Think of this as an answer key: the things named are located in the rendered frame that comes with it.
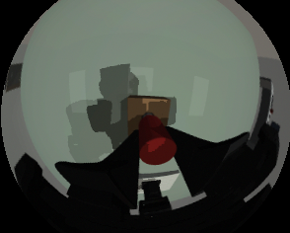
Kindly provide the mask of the brown wooden block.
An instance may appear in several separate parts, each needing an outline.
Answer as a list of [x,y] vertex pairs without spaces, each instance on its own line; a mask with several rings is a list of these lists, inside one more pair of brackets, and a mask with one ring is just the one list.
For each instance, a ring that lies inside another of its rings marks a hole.
[[139,130],[139,121],[146,115],[159,117],[164,126],[167,126],[171,109],[170,101],[166,97],[130,95],[128,97],[129,136],[135,128]]

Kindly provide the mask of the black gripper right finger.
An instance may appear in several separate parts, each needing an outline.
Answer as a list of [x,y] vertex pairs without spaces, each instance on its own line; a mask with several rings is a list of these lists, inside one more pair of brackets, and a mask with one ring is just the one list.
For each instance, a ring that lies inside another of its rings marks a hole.
[[245,146],[250,138],[250,133],[245,131],[240,136],[230,137],[229,140],[226,138],[225,141],[211,142],[170,126],[165,128],[175,141],[177,147],[175,160],[191,196],[205,193],[203,189],[220,171],[226,158]]

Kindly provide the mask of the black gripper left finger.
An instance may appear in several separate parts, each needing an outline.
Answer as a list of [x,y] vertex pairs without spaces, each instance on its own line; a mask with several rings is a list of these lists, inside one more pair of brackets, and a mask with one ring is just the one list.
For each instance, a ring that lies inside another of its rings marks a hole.
[[135,128],[133,133],[102,162],[59,161],[54,166],[70,185],[114,193],[130,207],[130,210],[138,208],[140,166],[138,128]]

